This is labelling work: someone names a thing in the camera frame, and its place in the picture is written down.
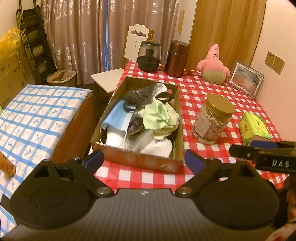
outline framed photo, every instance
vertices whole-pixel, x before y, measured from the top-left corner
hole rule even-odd
[[[252,98],[256,98],[263,83],[263,78],[263,74],[236,61],[230,74],[229,83]]]

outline white wall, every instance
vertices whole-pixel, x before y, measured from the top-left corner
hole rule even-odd
[[[18,9],[18,0],[0,0],[0,38],[12,27],[17,27],[15,12]],[[33,8],[33,0],[22,0],[22,9]],[[20,63],[28,76],[28,83],[35,84],[29,62],[22,45],[18,49]]]
[[[262,73],[257,97],[283,140],[296,141],[296,8],[288,0],[267,0],[251,67]],[[285,61],[281,75],[265,65],[270,51]]]
[[[178,16],[177,16],[174,40],[179,40],[185,43],[189,43],[190,37],[191,37],[191,31],[193,27],[196,3],[197,3],[197,0],[179,0],[179,8],[178,8]],[[185,10],[185,15],[184,15],[181,36],[179,36],[177,33],[177,29],[178,29],[180,11],[182,9]]]

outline wooden door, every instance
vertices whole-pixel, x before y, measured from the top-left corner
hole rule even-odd
[[[186,69],[196,70],[213,44],[231,71],[236,60],[250,65],[264,18],[266,0],[198,0]]]

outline transparent water tank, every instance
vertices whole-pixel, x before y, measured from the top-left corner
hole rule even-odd
[[[152,40],[142,41],[137,60],[139,69],[144,72],[155,72],[159,66],[160,56],[160,43]]]

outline red checkered tablecloth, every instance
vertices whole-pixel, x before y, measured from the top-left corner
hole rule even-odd
[[[174,78],[165,74],[163,68],[164,66],[159,66],[157,73],[146,73],[138,69],[136,61],[129,61],[118,85],[126,76],[177,85],[181,102],[184,150],[191,149],[204,158],[216,157],[224,163],[235,163],[236,159],[229,156],[228,150],[232,144],[242,144],[238,124],[244,112],[247,111],[263,117],[273,141],[281,140],[276,128],[256,100],[249,98],[241,91],[227,84],[208,83],[199,77],[196,71],[184,72],[182,78]],[[205,146],[194,139],[191,130],[201,105],[209,93],[221,94],[229,99],[236,112],[233,113],[218,142],[212,146]],[[283,181],[287,177],[285,174],[257,171],[263,178],[270,180],[276,188],[281,188]],[[178,174],[166,174],[124,166],[105,160],[95,176],[114,190],[117,190],[117,188],[171,188],[172,191],[175,191],[192,178],[193,174],[185,164]]]

